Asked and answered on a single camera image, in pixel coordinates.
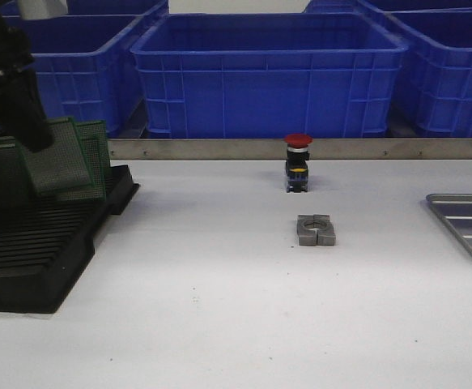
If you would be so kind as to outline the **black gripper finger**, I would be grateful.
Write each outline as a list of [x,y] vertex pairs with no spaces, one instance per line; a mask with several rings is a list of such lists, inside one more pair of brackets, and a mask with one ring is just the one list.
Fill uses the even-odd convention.
[[0,124],[31,152],[53,145],[33,69],[13,74],[0,87]]

